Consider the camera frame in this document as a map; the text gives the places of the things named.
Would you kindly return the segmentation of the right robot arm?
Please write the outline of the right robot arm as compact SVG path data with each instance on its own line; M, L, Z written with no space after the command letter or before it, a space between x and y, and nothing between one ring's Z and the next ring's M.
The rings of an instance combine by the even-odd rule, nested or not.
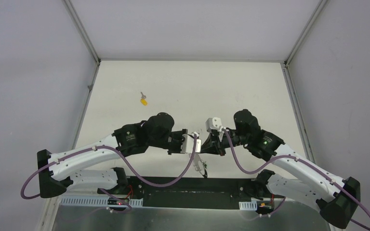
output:
M344 179L302 158L282 138L261 129L257 118L247 109L237 111L233 121L235 128L231 129L223 126L218 117L208 118L205 125L209 135L201 152L223 156L229 148L235 156L234 148L243 146L266 164L280 167L296 178L289 180L265 167L252 170L251 174L257 175L253 184L258 196L275 194L291 198L317 211L329 224L347 228L361 199L357 179Z

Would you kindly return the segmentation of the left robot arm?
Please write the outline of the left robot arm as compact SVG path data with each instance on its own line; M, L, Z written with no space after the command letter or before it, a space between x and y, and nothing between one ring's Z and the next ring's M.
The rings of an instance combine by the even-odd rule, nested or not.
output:
M134 124L127 124L92 144L61 153L47 149L37 152L40 172L41 198L62 195L78 185L88 186L90 180L81 178L81 173L94 177L96 188L112 190L115 194L127 191L128 182L115 170L97 172L88 167L113 159L143 154L149 147L167 150L168 154L183 153L183 145L190 135L187 129L173 131L174 119L161 112Z

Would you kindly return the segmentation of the perforated metal ring plate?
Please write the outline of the perforated metal ring plate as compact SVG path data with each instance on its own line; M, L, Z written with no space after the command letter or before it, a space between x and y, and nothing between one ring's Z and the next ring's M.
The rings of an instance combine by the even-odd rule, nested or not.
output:
M203 178L208 178L207 163L203 161L198 153L194 154L192 159L195 171L197 171Z

